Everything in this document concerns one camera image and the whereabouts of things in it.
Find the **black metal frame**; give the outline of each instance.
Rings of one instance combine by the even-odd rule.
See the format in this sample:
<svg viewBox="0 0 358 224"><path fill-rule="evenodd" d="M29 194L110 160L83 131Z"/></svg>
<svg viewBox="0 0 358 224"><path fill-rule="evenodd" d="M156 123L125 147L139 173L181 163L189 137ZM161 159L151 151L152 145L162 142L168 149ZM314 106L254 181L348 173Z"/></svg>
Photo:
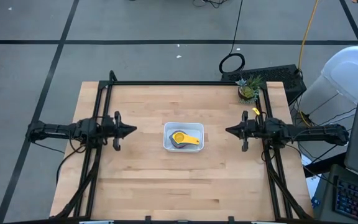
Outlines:
<svg viewBox="0 0 358 224"><path fill-rule="evenodd" d="M234 82L222 82L222 81L200 81L200 82L193 82L193 81L118 81L114 72L110 71L109 74L110 79L108 81L99 81L98 85L98 92L96 94L95 104L94 104L94 110L93 110L93 117L96 117L98 115L100 104L101 104L101 96L104 89L107 89L105 101L104 101L104 108L103 108L103 116L108 115L109 106L110 106L110 99L111 99L111 93L112 88L114 85L209 85L209 86L228 86L228 85L236 85ZM263 86L261 88L262 93L264 94L264 101L266 106L266 114L268 117L272 117L272 107L270 105L270 98L267 86ZM259 96L257 97L257 100L255 102L256 107L259 111L262 110L262 106L260 103ZM259 122L263 122L263 116L258 116ZM266 160L266 168L269 171L269 169L274 169L271 164L271 158L269 154L270 150L270 144L266 141L262 141L263 148L264 148L264 156ZM92 149L90 147L86 148L85 156L84 156L84 162L83 167L81 171L81 178L80 178L80 184L79 189L74 194L73 198L70 200L71 205L66 206L62 212L60 212L58 215L54 217L50 217L48 220L34 220L34 221L26 221L26 222L18 222L18 223L25 223L25 224L33 224L33 223L79 223L79 222L85 222L91 220L91 214L92 214L92 208L93 208L93 202L94 202L94 196L96 191L96 181L98 178L98 171L99 171L99 163L101 158L101 150L103 145L96 146L96 154L94 157L94 162L92 165L92 168L90 171L88 171L90 160L91 160L91 154ZM274 175L268 176L268 182L270 187L270 194L272 197L272 207L274 212L274 217L276 222L286 222L286 223L325 223L320 222L317 220L305 220L305 219L293 219L292 210L290 202L288 201L287 197L289 195L290 200L292 202L295 201L295 199L290 195L289 191L287 190L287 185L285 182L285 174L283 170L283 164L282 159L280 155L279 149L273 149L275 153L276 158L276 166L278 170L278 175L275 173ZM88 203L86 205L86 212L85 216L80 216L80 210L82 206L82 197L83 192L86 190L88 185L90 184L89 188L89 196L88 196ZM277 191L276 191L276 184L279 186L279 188L283 191L283 201L285 206L285 214L286 218L282 218L280 215L280 206L278 204L278 197L277 197ZM73 216L68 217L70 212L73 210ZM151 221L150 216L146 216L145 220L114 220L114 223L122 223L122 224L151 224L151 223L158 223L158 224L172 224L175 222L185 222L185 223L193 223L193 224L205 224L205 223L213 223L213 224L245 224L245 223L251 223L251 222L239 222L235 221L234 217L228 217L228 221L220 221L220 222L207 222L207 221L180 221L180 220L174 220L174 221Z"/></svg>

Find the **yellow handle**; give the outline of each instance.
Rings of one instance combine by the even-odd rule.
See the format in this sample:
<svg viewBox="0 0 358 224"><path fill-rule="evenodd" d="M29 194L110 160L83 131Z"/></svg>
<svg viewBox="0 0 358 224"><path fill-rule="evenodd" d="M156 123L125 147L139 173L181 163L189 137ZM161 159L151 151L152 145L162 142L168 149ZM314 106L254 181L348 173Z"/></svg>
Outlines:
<svg viewBox="0 0 358 224"><path fill-rule="evenodd" d="M175 133L173 135L173 140L175 140L175 142L177 144L181 144L181 143L187 143L187 144L200 144L200 140L198 140L198 138L194 138L193 136L189 136L185 133Z"/></svg>

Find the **keyboard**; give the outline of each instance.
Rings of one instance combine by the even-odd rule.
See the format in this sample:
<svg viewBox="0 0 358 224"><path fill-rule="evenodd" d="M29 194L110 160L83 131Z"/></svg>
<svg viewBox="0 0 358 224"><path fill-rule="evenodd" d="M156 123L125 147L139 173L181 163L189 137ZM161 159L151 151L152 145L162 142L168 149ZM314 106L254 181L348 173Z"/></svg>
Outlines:
<svg viewBox="0 0 358 224"><path fill-rule="evenodd" d="M336 180L334 211L358 220L358 185L347 180Z"/></svg>

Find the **wooden tabletop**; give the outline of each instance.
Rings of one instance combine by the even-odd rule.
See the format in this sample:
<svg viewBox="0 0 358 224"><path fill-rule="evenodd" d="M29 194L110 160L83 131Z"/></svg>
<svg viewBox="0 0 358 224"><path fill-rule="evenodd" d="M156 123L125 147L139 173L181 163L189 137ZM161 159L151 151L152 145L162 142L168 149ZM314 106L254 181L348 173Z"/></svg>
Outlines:
<svg viewBox="0 0 358 224"><path fill-rule="evenodd" d="M73 122L92 116L97 86L83 82ZM282 83L268 83L268 92L273 115L291 123ZM261 101L264 109L263 95ZM239 103L236 86L113 86L109 114L118 110L122 122L137 130L120 141L120 152L111 139L103 147L92 219L274 220L262 141L249 139L249 150L242 152L242 142L225 132L240 122L244 110L252 118L253 107ZM166 151L163 126L169 121L203 124L204 149ZM65 155L71 151L67 146ZM64 163L51 215L77 190L83 156L75 154ZM313 215L299 153L286 147L282 161L289 191ZM278 188L277 194L285 217Z"/></svg>

